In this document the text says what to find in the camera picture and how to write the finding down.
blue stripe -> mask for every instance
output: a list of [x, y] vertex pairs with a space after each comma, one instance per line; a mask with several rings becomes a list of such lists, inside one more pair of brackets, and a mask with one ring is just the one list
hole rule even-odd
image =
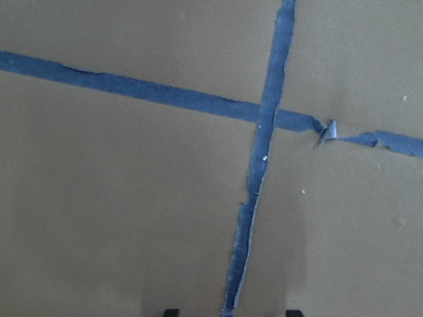
[[375, 147], [378, 143], [391, 151], [423, 158], [423, 139], [386, 131], [375, 131], [343, 137], [338, 140]]
[[276, 112], [282, 97], [285, 64], [288, 59], [294, 26], [294, 0], [285, 0], [276, 19], [270, 61], [262, 105], [258, 114], [257, 131], [250, 161], [247, 183], [249, 200], [241, 206], [237, 235], [229, 268], [223, 317], [233, 317], [237, 307], [243, 279], [247, 270], [256, 209], [268, 167], [268, 156], [273, 131], [277, 123]]
[[[0, 70], [248, 122], [257, 122], [258, 119], [258, 104], [121, 75], [74, 69], [54, 61], [1, 50]], [[294, 132], [313, 130], [320, 134], [323, 125], [313, 116], [279, 109], [275, 126]], [[380, 142], [391, 151], [423, 157], [423, 139], [416, 137], [376, 131], [338, 140], [367, 146]]]
[[258, 117], [258, 105], [250, 102], [238, 102], [121, 75], [73, 69], [54, 61], [15, 53], [0, 51], [0, 70], [249, 122], [256, 122]]

cardboard surface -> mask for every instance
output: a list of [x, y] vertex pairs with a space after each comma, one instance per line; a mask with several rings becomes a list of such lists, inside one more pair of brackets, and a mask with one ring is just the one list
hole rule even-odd
[[309, 134], [275, 132], [238, 316], [420, 316], [423, 160]]
[[[2, 4], [1, 50], [259, 103], [281, 1]], [[280, 107], [423, 137], [422, 16], [297, 1]], [[4, 72], [0, 93], [0, 315], [219, 316], [254, 124]], [[237, 316], [421, 316], [423, 160], [316, 142], [275, 132]]]
[[422, 16], [422, 1], [298, 1], [281, 107], [335, 118], [341, 137], [423, 137]]
[[255, 126], [0, 73], [0, 315], [218, 316]]
[[2, 5], [2, 50], [259, 103], [280, 1]]

black object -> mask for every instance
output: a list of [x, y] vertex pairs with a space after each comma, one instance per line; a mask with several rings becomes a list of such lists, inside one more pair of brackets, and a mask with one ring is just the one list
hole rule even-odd
[[304, 317], [300, 310], [287, 310], [286, 317]]
[[163, 317], [179, 317], [179, 309], [166, 309]]

blue painter's tape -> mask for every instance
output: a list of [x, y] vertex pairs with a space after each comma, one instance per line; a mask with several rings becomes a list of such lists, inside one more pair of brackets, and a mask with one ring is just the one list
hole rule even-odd
[[73, 69], [54, 61], [0, 51], [0, 70], [256, 122], [258, 105], [121, 75]]
[[247, 183], [249, 200], [241, 206], [239, 212], [237, 235], [227, 278], [225, 304], [222, 310], [223, 317], [235, 315], [248, 266], [254, 218], [268, 167], [270, 142], [277, 123], [276, 113], [282, 97], [285, 64], [293, 35], [294, 5], [295, 0], [285, 0], [276, 19], [266, 84], [258, 114], [256, 137], [250, 161]]
[[391, 151], [423, 158], [423, 139], [386, 131], [363, 133], [338, 140], [375, 147], [378, 143]]
[[276, 116], [276, 127], [284, 130], [294, 132], [313, 130], [320, 133], [324, 126], [318, 119], [308, 114], [279, 109]]

brown cardboard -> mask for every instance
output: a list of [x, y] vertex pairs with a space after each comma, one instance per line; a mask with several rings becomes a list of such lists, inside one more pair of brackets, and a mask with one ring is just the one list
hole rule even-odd
[[279, 0], [6, 0], [0, 48], [260, 103], [279, 7]]
[[0, 75], [0, 315], [217, 316], [254, 125]]
[[277, 130], [238, 316], [419, 316], [423, 161]]
[[281, 107], [335, 118], [342, 137], [423, 137], [422, 16], [421, 1], [298, 1]]
[[[279, 7], [7, 0], [0, 49], [258, 103]], [[423, 137], [423, 2], [295, 11], [281, 108]], [[4, 72], [0, 92], [0, 315], [219, 316], [254, 124]], [[421, 316], [423, 160], [316, 138], [275, 132], [237, 315]]]

